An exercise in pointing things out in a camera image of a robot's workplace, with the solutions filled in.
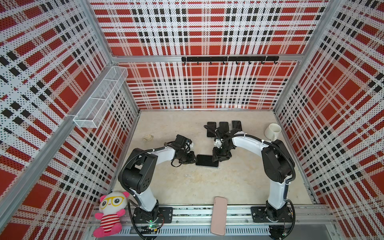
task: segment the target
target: plush toy head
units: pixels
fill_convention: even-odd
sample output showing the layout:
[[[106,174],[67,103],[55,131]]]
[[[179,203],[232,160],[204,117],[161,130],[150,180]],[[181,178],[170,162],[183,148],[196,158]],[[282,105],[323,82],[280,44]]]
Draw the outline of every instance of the plush toy head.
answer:
[[[127,206],[127,192],[112,192],[108,195],[101,196],[99,211],[104,215],[115,214]]]

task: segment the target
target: pink plush arm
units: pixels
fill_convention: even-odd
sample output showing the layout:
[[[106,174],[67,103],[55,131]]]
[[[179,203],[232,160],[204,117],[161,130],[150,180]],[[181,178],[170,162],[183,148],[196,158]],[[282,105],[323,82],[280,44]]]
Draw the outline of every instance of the pink plush arm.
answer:
[[[95,214],[95,218],[101,220],[103,218],[103,215],[104,214],[98,212],[98,213]]]
[[[125,214],[125,209],[121,209],[121,210],[118,211],[116,214],[117,214],[118,217],[123,216],[123,215]]]

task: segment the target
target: yellow glasses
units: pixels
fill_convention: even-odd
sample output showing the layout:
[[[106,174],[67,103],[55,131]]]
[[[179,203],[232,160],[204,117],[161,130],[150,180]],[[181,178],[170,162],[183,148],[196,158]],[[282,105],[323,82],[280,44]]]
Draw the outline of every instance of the yellow glasses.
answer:
[[[110,200],[110,199],[111,199],[111,201],[112,201],[112,205],[113,205],[114,207],[119,206],[119,205],[122,203],[122,201],[124,200],[123,197],[107,197],[107,198],[104,199],[103,202],[101,203],[100,208],[101,208],[101,209],[104,209],[104,208],[108,205],[107,203],[109,203],[109,200]]]

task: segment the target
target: perforated pegboard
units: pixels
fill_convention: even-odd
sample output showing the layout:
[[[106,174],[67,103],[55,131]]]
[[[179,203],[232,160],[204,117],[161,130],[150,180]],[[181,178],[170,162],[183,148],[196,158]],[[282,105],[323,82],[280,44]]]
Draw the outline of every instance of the perforated pegboard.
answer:
[[[344,1],[279,110],[348,239],[384,233],[384,3]]]
[[[0,199],[106,65],[77,2],[0,1]]]
[[[272,109],[296,62],[121,63],[140,109]]]
[[[98,129],[75,127],[0,239],[82,239],[94,206],[107,194],[133,120],[120,90]]]
[[[112,54],[302,53],[328,0],[90,0]]]

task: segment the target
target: beige tabletop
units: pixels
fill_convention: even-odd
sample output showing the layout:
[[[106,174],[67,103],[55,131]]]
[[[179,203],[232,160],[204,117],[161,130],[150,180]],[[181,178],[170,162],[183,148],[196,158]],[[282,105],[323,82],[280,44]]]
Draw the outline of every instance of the beige tabletop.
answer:
[[[264,130],[276,123],[270,111],[144,111],[134,132],[127,157],[134,148],[143,150],[161,147],[180,134],[194,143],[195,155],[212,155],[213,138],[207,138],[203,125],[207,122],[242,123],[247,134],[266,139]],[[144,141],[146,135],[153,135]],[[280,134],[278,138],[285,143]],[[269,195],[269,178],[264,173],[261,157],[237,147],[232,157],[219,167],[199,167],[195,164],[172,167],[170,161],[156,165],[150,187],[160,204],[213,204],[215,196],[228,199],[228,204],[265,204]],[[297,169],[296,179],[289,186],[288,198],[294,204],[311,204],[303,179]],[[114,191],[123,188],[117,181]]]

